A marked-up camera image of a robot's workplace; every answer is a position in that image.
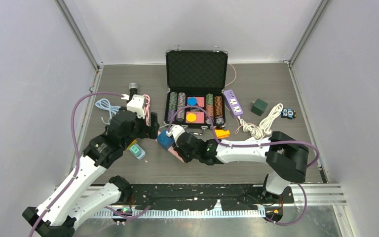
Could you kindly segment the orange yellow toy block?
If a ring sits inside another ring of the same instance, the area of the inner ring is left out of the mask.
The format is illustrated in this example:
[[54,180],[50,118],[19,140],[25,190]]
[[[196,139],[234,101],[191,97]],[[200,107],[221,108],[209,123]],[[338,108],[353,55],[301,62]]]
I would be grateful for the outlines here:
[[230,136],[230,131],[229,130],[216,129],[215,135],[217,136],[218,139],[225,139],[225,138],[228,138]]

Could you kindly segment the black cylinder tube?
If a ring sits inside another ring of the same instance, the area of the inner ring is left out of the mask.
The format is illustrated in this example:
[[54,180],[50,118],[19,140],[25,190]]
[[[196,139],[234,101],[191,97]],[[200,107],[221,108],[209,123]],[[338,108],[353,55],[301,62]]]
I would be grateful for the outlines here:
[[129,83],[129,98],[132,99],[136,94],[138,94],[138,85],[134,82]]

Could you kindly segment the teal small cube adapter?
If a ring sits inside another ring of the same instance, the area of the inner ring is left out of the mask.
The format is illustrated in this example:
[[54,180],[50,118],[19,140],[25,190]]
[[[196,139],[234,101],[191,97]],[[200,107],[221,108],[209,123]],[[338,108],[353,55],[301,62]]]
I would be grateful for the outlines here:
[[141,154],[141,150],[138,147],[133,146],[130,148],[130,151],[133,155],[135,155],[137,157],[140,156],[140,154]]

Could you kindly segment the light blue power strip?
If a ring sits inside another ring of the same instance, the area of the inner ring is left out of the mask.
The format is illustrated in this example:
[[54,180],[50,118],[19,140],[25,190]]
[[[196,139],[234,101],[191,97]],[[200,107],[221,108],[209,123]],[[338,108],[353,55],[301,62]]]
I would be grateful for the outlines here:
[[129,151],[139,160],[142,160],[146,156],[146,152],[138,144],[132,145]]

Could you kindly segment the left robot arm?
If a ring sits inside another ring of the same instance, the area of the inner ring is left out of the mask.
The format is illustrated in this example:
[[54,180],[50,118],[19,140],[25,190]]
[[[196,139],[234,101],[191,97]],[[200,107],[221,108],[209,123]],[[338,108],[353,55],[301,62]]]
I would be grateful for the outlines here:
[[106,125],[104,133],[93,138],[77,160],[74,170],[56,191],[38,207],[27,207],[22,216],[32,226],[31,232],[42,237],[71,237],[75,230],[102,208],[118,202],[127,204],[133,188],[121,176],[112,177],[100,190],[84,200],[87,188],[139,138],[156,139],[157,113],[150,123],[136,112],[121,109]]

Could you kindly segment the blue owl toy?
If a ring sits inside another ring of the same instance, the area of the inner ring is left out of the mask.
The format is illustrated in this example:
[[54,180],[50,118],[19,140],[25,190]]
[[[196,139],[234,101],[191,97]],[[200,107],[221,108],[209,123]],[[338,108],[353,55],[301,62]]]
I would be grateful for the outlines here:
[[283,108],[281,111],[281,117],[286,119],[295,119],[297,117],[297,112],[292,108]]

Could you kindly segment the dark green cube adapter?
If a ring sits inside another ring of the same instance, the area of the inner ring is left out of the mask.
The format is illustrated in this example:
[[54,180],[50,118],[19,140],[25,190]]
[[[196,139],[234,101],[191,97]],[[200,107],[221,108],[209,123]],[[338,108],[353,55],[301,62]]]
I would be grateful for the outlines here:
[[252,101],[251,104],[252,104],[251,112],[253,112],[254,114],[258,116],[261,116],[265,112],[268,106],[268,103],[261,99],[256,99],[256,101]]

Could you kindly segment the pink power strip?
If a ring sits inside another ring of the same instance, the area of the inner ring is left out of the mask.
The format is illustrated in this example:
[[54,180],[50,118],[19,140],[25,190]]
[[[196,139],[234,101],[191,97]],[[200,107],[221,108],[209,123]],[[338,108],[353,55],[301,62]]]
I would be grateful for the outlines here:
[[178,160],[180,160],[182,163],[187,163],[180,155],[177,151],[174,150],[173,147],[170,147],[168,149],[168,151],[174,156],[176,157]]

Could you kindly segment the yellow round chip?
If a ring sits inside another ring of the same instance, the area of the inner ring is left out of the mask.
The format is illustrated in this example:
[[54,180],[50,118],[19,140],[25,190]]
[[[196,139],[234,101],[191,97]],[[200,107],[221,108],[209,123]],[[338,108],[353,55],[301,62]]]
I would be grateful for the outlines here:
[[194,113],[188,113],[186,115],[186,122],[190,123],[190,122],[195,122],[197,120],[197,115],[194,114]]

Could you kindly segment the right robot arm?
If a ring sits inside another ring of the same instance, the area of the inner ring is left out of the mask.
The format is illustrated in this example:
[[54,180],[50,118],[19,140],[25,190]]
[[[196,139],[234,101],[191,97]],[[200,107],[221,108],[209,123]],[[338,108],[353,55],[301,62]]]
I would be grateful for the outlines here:
[[209,139],[203,141],[185,132],[171,132],[176,150],[184,162],[193,159],[206,165],[231,162],[266,163],[272,172],[264,181],[262,196],[267,202],[276,202],[291,183],[303,183],[306,178],[309,149],[282,132],[256,140],[230,141]]

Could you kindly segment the blue cube socket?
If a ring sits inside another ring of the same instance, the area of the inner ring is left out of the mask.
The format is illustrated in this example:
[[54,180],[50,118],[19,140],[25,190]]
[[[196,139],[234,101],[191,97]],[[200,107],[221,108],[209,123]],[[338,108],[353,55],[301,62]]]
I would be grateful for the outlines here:
[[169,150],[172,145],[175,143],[172,137],[168,137],[166,134],[166,130],[160,132],[157,137],[158,144],[165,150]]

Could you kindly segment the blue round chip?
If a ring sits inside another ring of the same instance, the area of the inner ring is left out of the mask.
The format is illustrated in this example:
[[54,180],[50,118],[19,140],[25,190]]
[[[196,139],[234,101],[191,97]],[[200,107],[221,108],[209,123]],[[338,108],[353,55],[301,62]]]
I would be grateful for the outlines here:
[[187,98],[187,104],[189,106],[197,106],[198,105],[197,98],[195,98],[195,97],[188,97]]

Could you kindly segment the yellow cube adapter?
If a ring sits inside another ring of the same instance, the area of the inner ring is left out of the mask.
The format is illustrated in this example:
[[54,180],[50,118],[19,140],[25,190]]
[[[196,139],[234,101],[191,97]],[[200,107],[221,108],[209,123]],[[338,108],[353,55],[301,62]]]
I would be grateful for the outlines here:
[[127,150],[130,150],[130,148],[137,143],[137,140],[133,140],[130,145],[126,148]]

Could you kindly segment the black poker chip case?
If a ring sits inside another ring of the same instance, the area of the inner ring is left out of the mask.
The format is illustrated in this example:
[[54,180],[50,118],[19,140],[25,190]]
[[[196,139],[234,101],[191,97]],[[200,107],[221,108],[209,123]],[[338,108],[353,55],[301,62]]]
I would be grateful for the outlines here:
[[164,122],[169,123],[170,93],[183,92],[186,96],[205,96],[208,93],[224,98],[227,73],[227,51],[167,50],[167,97]]

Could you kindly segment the purple power strip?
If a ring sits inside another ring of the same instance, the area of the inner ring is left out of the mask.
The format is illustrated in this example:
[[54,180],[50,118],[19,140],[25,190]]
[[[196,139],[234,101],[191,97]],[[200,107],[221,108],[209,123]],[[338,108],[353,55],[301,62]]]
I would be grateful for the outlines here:
[[233,90],[231,89],[225,90],[224,96],[225,96],[226,104],[229,108],[229,111],[231,112],[232,117],[234,119],[241,117],[243,115],[243,110]]

